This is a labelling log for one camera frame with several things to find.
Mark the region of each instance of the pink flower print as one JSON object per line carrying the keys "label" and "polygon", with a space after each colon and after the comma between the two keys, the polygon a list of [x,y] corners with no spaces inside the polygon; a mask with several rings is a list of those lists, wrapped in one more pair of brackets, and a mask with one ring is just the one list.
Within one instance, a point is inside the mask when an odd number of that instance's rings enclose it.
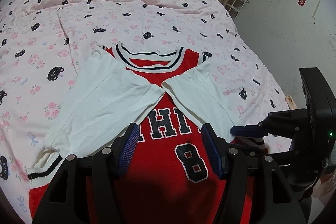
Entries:
{"label": "pink flower print", "polygon": [[225,92],[226,95],[229,95],[232,92],[232,88],[225,88],[225,89],[226,89]]}
{"label": "pink flower print", "polygon": [[29,38],[28,39],[28,45],[33,45],[33,42],[36,41],[36,38]]}
{"label": "pink flower print", "polygon": [[243,114],[245,112],[245,108],[241,105],[238,105],[237,109],[240,114]]}
{"label": "pink flower print", "polygon": [[55,109],[55,110],[52,112],[51,116],[52,116],[53,118],[56,118],[57,115],[58,115],[58,113],[59,113],[59,110],[58,110],[58,109]]}
{"label": "pink flower print", "polygon": [[51,102],[48,106],[50,109],[54,109],[57,105],[54,102]]}
{"label": "pink flower print", "polygon": [[73,80],[69,80],[68,81],[68,85],[70,86],[69,89],[71,89],[71,87],[74,85],[74,81]]}
{"label": "pink flower print", "polygon": [[13,82],[14,84],[16,84],[17,82],[19,82],[21,80],[21,77],[15,77],[11,82]]}
{"label": "pink flower print", "polygon": [[20,117],[20,119],[22,120],[22,121],[27,121],[27,119],[28,119],[28,116],[27,115],[24,115],[23,117]]}

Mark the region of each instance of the basketball jersey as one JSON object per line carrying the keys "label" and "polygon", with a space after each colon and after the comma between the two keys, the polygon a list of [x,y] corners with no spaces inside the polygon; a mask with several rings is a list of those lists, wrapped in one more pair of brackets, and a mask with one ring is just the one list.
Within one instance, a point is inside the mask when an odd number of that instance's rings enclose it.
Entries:
{"label": "basketball jersey", "polygon": [[[206,60],[205,54],[182,47],[169,54],[134,54],[121,45],[107,51],[126,69],[159,86]],[[127,174],[115,181],[126,223],[211,224],[224,187],[225,181],[211,171],[199,128],[165,93],[140,124]],[[247,198],[242,223],[248,223],[249,210]]]}

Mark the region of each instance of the screw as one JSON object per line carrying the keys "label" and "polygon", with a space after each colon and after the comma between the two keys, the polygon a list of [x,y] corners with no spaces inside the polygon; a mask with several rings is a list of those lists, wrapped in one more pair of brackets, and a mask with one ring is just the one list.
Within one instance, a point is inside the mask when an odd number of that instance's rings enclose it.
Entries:
{"label": "screw", "polygon": [[268,162],[272,162],[273,161],[273,158],[271,156],[265,156],[265,160],[268,161]]}
{"label": "screw", "polygon": [[230,148],[229,149],[229,153],[232,155],[237,155],[238,154],[238,150],[236,148]]}
{"label": "screw", "polygon": [[75,158],[75,155],[74,155],[74,154],[70,154],[70,155],[68,155],[68,156],[66,157],[66,159],[67,159],[68,161],[72,161],[74,158]]}
{"label": "screw", "polygon": [[111,148],[109,147],[105,147],[103,148],[103,150],[101,151],[104,155],[110,154],[111,153]]}

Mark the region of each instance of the black cat face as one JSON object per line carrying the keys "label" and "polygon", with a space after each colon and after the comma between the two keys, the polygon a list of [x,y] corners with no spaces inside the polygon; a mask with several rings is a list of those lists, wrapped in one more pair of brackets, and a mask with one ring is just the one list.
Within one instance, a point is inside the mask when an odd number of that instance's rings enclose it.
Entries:
{"label": "black cat face", "polygon": [[37,30],[39,27],[40,27],[40,23],[35,23],[35,24],[31,27],[31,30],[32,30],[32,31],[35,31],[35,30]]}
{"label": "black cat face", "polygon": [[153,37],[153,36],[152,36],[152,33],[151,33],[151,32],[146,32],[146,33],[143,33],[143,37],[144,37],[145,39],[148,39],[148,38],[151,38],[151,37]]}
{"label": "black cat face", "polygon": [[48,74],[48,80],[49,81],[55,81],[58,78],[58,75],[64,71],[64,68],[62,67],[54,67],[53,69],[50,70]]}
{"label": "black cat face", "polygon": [[239,92],[239,95],[243,100],[246,100],[247,95],[246,90],[244,90],[244,88],[241,88],[241,92]]}
{"label": "black cat face", "polygon": [[4,45],[6,45],[6,44],[7,44],[7,39],[5,38],[5,39],[2,41],[2,43],[1,43],[1,47],[4,46]]}
{"label": "black cat face", "polygon": [[4,90],[0,91],[0,106],[2,104],[2,98],[5,96],[7,96],[7,93]]}
{"label": "black cat face", "polygon": [[22,50],[21,52],[17,52],[16,54],[15,54],[15,58],[17,58],[17,57],[20,57],[20,56],[23,56],[24,54],[25,54],[25,50]]}
{"label": "black cat face", "polygon": [[7,159],[4,156],[0,157],[1,173],[0,178],[7,180],[8,179],[8,166]]}
{"label": "black cat face", "polygon": [[105,32],[105,31],[106,31],[106,29],[104,29],[104,28],[99,28],[99,29],[93,28],[93,32]]}
{"label": "black cat face", "polygon": [[212,56],[212,54],[210,52],[202,52],[202,54],[209,57],[209,58]]}
{"label": "black cat face", "polygon": [[235,61],[239,61],[239,59],[236,59],[233,55],[231,55],[231,58]]}
{"label": "black cat face", "polygon": [[271,106],[272,106],[273,108],[276,108],[276,106],[273,104],[273,101],[271,100],[270,102],[271,102]]}
{"label": "black cat face", "polygon": [[260,83],[255,79],[253,79],[253,82],[255,82],[257,85],[260,85]]}

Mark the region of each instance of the blue gripper pad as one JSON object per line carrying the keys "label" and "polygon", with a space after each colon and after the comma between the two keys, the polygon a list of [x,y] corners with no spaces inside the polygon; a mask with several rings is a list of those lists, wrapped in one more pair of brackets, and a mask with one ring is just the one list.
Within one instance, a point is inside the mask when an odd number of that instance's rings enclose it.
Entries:
{"label": "blue gripper pad", "polygon": [[127,173],[127,170],[131,163],[131,159],[135,151],[135,147],[137,146],[138,140],[139,140],[139,126],[137,124],[134,124],[134,127],[131,133],[128,135],[125,145],[122,148],[122,151],[119,155],[119,159],[118,159],[118,175],[119,176],[123,176]]}
{"label": "blue gripper pad", "polygon": [[205,125],[202,126],[201,129],[201,135],[202,135],[202,142],[205,148],[205,151],[207,153],[211,169],[214,172],[214,174],[221,179],[224,176],[224,172],[222,170],[222,158],[216,148],[216,145],[214,144],[214,141],[211,138],[211,135],[206,128]]}

